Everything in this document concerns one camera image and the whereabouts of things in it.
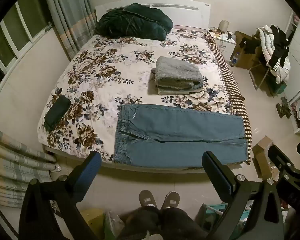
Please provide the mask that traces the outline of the beige bedside lamp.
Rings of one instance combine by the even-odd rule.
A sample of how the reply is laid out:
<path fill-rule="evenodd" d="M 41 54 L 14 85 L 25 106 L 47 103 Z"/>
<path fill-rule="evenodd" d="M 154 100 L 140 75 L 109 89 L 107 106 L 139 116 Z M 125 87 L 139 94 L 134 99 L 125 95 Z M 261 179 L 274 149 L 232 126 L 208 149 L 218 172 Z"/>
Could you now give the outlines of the beige bedside lamp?
<path fill-rule="evenodd" d="M 218 26 L 218 30 L 220 33 L 226 33 L 227 30 L 228 30 L 228 26 L 229 26 L 229 22 L 226 21 L 226 20 L 221 20 L 221 22 L 219 23 L 219 26 Z"/>

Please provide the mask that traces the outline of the right grey slipper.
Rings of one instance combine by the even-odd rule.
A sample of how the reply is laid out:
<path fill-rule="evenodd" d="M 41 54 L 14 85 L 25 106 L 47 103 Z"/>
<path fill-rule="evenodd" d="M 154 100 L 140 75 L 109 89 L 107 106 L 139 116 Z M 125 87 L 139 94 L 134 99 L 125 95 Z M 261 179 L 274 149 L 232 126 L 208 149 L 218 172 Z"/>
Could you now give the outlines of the right grey slipper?
<path fill-rule="evenodd" d="M 180 202 L 179 194 L 175 191 L 171 191 L 166 195 L 161 209 L 164 210 L 171 207 L 178 207 L 179 202 Z"/>

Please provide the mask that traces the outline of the white puffer jacket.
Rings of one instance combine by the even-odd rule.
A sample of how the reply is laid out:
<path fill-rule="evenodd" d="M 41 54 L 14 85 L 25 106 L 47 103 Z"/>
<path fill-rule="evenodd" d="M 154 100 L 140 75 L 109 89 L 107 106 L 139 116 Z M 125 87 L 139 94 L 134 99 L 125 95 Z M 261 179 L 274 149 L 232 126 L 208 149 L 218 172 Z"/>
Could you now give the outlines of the white puffer jacket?
<path fill-rule="evenodd" d="M 291 66 L 286 34 L 276 25 L 258 27 L 255 34 L 260 38 L 262 54 L 275 82 L 287 82 Z"/>

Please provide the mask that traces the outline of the white nightstand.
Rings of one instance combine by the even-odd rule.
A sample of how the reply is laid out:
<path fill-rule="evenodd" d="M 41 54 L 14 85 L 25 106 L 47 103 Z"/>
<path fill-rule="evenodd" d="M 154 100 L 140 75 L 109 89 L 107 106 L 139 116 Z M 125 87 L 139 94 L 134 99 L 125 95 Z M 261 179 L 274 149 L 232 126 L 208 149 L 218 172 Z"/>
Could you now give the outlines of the white nightstand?
<path fill-rule="evenodd" d="M 226 33 L 218 33 L 216 28 L 209 29 L 208 33 L 215 40 L 215 43 L 221 52 L 232 54 L 236 46 L 234 34 L 232 34 L 231 38 L 228 38 L 228 31 Z"/>

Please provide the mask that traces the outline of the small open cardboard box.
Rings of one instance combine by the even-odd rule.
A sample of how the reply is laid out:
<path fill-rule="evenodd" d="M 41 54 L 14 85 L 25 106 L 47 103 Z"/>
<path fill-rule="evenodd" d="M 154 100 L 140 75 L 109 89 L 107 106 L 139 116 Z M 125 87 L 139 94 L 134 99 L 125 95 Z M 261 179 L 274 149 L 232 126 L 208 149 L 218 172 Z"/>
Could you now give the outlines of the small open cardboard box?
<path fill-rule="evenodd" d="M 274 163 L 268 157 L 268 151 L 270 146 L 273 146 L 273 141 L 264 136 L 253 148 L 252 158 L 254 167 L 256 169 L 258 178 L 262 180 L 266 180 L 268 178 L 272 178 L 273 181 L 278 181 L 279 179 L 279 170 L 274 165 Z"/>

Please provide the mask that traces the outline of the brown checkered bed sheet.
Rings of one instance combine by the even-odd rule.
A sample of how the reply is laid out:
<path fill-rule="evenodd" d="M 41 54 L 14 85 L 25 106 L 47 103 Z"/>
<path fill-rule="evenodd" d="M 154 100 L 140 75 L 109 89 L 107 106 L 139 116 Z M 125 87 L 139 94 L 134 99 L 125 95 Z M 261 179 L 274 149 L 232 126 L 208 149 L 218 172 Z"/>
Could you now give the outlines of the brown checkered bed sheet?
<path fill-rule="evenodd" d="M 215 56 L 217 66 L 221 70 L 221 77 L 224 82 L 225 90 L 229 96 L 232 112 L 234 115 L 240 116 L 243 119 L 245 139 L 247 141 L 247 159 L 245 163 L 251 164 L 251 146 L 252 146 L 252 131 L 249 116 L 245 106 L 245 98 L 243 97 L 236 81 L 233 72 L 229 68 L 223 54 L 215 43 L 213 37 L 208 33 L 203 33 L 202 37 L 206 40 L 208 47 Z"/>

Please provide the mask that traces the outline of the plastic water bottle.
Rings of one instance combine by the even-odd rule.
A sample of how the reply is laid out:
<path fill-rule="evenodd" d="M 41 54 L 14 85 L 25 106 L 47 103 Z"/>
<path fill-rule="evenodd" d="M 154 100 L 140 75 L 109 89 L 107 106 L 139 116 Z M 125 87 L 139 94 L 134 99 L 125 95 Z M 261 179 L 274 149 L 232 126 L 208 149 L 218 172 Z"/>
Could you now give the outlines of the plastic water bottle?
<path fill-rule="evenodd" d="M 236 66 L 236 64 L 238 63 L 239 57 L 240 57 L 240 53 L 239 52 L 237 52 L 236 54 L 234 54 L 231 57 L 230 66 L 232 66 L 232 67 Z"/>

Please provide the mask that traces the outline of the blue denim jeans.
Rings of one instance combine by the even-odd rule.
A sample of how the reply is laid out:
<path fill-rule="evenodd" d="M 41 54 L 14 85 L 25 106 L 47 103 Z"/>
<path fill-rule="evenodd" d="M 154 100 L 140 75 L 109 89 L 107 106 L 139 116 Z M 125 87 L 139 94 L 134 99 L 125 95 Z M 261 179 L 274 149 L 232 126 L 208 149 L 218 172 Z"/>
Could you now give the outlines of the blue denim jeans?
<path fill-rule="evenodd" d="M 149 168 L 201 167 L 204 152 L 222 164 L 247 160 L 240 116 L 161 105 L 121 105 L 114 145 L 116 163 Z"/>

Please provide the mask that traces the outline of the dark slippers on floor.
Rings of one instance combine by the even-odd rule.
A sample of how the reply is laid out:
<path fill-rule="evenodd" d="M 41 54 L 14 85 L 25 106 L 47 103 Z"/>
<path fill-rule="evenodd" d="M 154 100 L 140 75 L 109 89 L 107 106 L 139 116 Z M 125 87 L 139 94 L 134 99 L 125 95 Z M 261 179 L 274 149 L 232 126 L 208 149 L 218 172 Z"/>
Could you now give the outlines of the dark slippers on floor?
<path fill-rule="evenodd" d="M 276 104 L 276 109 L 280 118 L 286 116 L 289 119 L 292 116 L 288 101 L 285 97 L 281 98 L 281 103 Z"/>

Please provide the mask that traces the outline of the dark green comforter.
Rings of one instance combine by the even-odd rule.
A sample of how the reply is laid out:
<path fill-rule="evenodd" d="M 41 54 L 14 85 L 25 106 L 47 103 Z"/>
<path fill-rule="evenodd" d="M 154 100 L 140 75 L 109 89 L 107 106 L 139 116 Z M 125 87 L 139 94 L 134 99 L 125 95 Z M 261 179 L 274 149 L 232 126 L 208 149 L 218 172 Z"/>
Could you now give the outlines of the dark green comforter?
<path fill-rule="evenodd" d="M 96 31 L 108 38 L 136 37 L 163 41 L 173 28 L 173 21 L 160 9 L 139 3 L 104 14 Z"/>

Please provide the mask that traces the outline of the yellow box on floor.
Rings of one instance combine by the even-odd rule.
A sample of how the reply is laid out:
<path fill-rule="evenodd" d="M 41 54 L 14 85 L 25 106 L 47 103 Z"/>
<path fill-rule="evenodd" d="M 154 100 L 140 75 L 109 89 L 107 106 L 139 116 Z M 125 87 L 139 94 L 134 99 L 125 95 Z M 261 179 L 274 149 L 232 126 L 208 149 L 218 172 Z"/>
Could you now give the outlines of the yellow box on floor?
<path fill-rule="evenodd" d="M 99 238 L 104 238 L 104 210 L 92 208 L 80 211 L 89 228 Z"/>

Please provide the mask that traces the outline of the grey fluffy folded garment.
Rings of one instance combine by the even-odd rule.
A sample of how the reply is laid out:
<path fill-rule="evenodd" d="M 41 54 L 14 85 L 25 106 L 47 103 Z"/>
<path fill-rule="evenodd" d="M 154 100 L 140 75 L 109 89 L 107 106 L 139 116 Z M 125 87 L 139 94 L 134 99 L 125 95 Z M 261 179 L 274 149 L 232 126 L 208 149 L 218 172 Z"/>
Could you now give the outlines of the grey fluffy folded garment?
<path fill-rule="evenodd" d="M 161 56 L 155 67 L 155 84 L 171 89 L 198 89 L 203 86 L 199 68 L 191 63 Z"/>

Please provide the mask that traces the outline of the folded clothes under grey garment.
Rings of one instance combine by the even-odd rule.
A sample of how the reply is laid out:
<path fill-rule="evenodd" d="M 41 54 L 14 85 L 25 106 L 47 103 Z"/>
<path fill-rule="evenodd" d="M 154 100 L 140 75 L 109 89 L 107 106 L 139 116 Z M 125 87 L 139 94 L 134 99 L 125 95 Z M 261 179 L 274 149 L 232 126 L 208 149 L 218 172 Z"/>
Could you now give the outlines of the folded clothes under grey garment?
<path fill-rule="evenodd" d="M 191 93 L 198 93 L 201 92 L 204 84 L 200 82 L 198 85 L 195 85 L 192 88 L 188 89 L 174 89 L 174 88 L 162 88 L 158 87 L 155 84 L 155 69 L 152 68 L 150 75 L 149 75 L 149 81 L 148 85 L 146 86 L 147 88 L 147 94 L 159 94 L 159 95 L 188 95 Z"/>

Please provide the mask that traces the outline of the chair with piled clothes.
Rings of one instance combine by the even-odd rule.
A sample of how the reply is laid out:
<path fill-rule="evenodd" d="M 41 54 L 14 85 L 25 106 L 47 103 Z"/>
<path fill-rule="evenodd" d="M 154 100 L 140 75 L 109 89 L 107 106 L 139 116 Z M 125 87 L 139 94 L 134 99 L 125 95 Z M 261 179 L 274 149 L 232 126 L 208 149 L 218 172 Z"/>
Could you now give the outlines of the chair with piled clothes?
<path fill-rule="evenodd" d="M 282 94 L 286 88 L 286 83 L 283 81 L 277 84 L 275 76 L 270 72 L 270 68 L 265 67 L 261 63 L 251 67 L 249 75 L 255 90 L 267 89 L 268 94 L 272 97 Z"/>

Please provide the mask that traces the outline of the black folded garment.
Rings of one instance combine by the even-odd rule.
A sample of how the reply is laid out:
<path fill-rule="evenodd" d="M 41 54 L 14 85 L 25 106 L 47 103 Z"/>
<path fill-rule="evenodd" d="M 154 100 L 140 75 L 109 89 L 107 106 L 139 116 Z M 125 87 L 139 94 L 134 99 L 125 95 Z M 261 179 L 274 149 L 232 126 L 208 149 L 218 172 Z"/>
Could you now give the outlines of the black folded garment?
<path fill-rule="evenodd" d="M 61 95 L 44 117 L 44 127 L 46 130 L 53 131 L 55 127 L 61 122 L 61 119 L 71 106 L 71 101 L 65 96 Z"/>

